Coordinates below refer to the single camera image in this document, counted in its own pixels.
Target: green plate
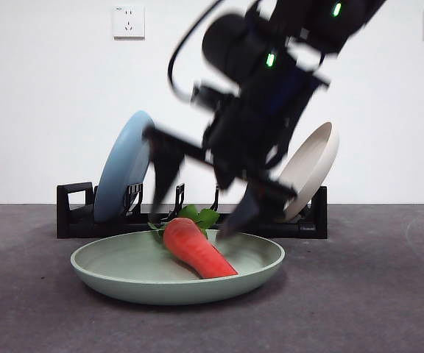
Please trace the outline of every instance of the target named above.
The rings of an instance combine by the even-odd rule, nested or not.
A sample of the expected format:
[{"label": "green plate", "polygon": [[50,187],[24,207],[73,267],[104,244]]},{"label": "green plate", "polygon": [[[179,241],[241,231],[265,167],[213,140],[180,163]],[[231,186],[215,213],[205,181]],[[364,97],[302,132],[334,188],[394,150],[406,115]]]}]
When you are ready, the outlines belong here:
[{"label": "green plate", "polygon": [[71,255],[78,277],[112,298],[140,304],[185,305],[214,302],[249,292],[279,268],[284,249],[273,241],[238,233],[209,241],[238,272],[235,276],[200,279],[156,240],[155,232],[117,235],[89,243]]}]

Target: green led light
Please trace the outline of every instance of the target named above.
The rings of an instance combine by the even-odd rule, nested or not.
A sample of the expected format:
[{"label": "green led light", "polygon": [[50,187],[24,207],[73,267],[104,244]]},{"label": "green led light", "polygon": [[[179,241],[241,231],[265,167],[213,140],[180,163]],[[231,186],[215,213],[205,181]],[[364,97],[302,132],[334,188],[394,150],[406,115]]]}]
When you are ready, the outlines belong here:
[{"label": "green led light", "polygon": [[342,10],[342,3],[339,2],[335,5],[335,8],[333,9],[333,17],[336,17],[339,15],[339,12]]},{"label": "green led light", "polygon": [[268,66],[268,68],[271,68],[272,66],[274,66],[275,62],[276,62],[276,55],[268,54],[268,59],[266,60],[266,65]]}]

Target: gray floor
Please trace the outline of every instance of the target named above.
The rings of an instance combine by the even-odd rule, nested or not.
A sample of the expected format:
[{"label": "gray floor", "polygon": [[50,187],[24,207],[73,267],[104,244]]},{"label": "gray floor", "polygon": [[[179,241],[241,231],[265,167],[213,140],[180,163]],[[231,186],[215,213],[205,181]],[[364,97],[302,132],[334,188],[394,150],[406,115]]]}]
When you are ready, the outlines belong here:
[{"label": "gray floor", "polygon": [[192,307],[123,303],[75,276],[90,240],[51,205],[0,205],[0,352],[424,352],[424,205],[330,206],[329,240],[277,240],[278,274]]}]

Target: plate rim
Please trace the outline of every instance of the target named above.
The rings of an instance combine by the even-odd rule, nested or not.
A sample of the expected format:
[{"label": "plate rim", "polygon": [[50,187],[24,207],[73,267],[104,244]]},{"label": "plate rim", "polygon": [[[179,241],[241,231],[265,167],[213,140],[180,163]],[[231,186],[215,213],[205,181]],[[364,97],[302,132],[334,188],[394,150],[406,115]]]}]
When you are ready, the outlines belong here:
[{"label": "plate rim", "polygon": [[[248,274],[234,274],[232,276],[226,276],[226,277],[215,277],[215,278],[206,278],[206,279],[184,279],[184,280],[171,280],[171,281],[148,281],[148,280],[138,281],[138,280],[127,279],[127,278],[123,278],[123,277],[105,276],[104,274],[97,274],[96,272],[92,272],[92,271],[89,271],[89,270],[81,267],[80,265],[77,264],[77,262],[74,259],[77,256],[77,254],[80,253],[84,248],[92,246],[95,243],[110,240],[111,238],[124,237],[124,236],[127,236],[127,235],[138,234],[138,233],[151,233],[151,232],[154,232],[154,230],[144,230],[144,231],[141,231],[141,232],[123,233],[123,234],[118,234],[118,235],[114,235],[114,236],[103,238],[103,239],[98,239],[98,240],[92,241],[90,243],[87,243],[87,244],[79,247],[78,249],[76,249],[71,254],[71,256],[70,256],[71,265],[74,267],[74,269],[76,271],[79,271],[79,272],[81,272],[81,273],[83,273],[87,276],[95,277],[97,279],[114,281],[114,282],[122,282],[122,283],[134,284],[134,285],[186,285],[186,284],[192,285],[192,284],[207,283],[207,282],[221,282],[221,281],[226,281],[226,280],[230,280],[230,279],[246,278],[248,276],[256,275],[257,273],[264,272],[266,270],[274,268],[277,265],[280,265],[283,262],[284,257],[286,256],[286,251],[284,250],[284,248],[280,244],[276,243],[275,241],[272,241],[272,240],[267,239],[267,238],[260,237],[258,235],[249,234],[249,233],[245,233],[245,232],[239,232],[239,234],[241,234],[241,235],[247,235],[247,236],[251,236],[251,237],[254,237],[254,238],[261,239],[261,240],[265,240],[265,241],[268,241],[271,244],[277,246],[277,248],[280,251],[279,258],[276,261],[270,263],[269,265],[266,265],[263,268],[260,268],[258,271],[253,271],[253,272],[250,272]],[[207,232],[217,233],[218,230],[207,229]]]}]

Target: orange carrot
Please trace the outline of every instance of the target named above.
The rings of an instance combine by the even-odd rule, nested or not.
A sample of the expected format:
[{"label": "orange carrot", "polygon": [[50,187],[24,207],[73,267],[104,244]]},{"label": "orange carrot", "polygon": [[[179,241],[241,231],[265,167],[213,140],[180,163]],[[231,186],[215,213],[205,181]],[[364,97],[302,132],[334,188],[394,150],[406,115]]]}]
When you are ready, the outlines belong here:
[{"label": "orange carrot", "polygon": [[202,278],[238,274],[189,218],[175,218],[163,233],[163,243],[178,259],[192,266]]}]

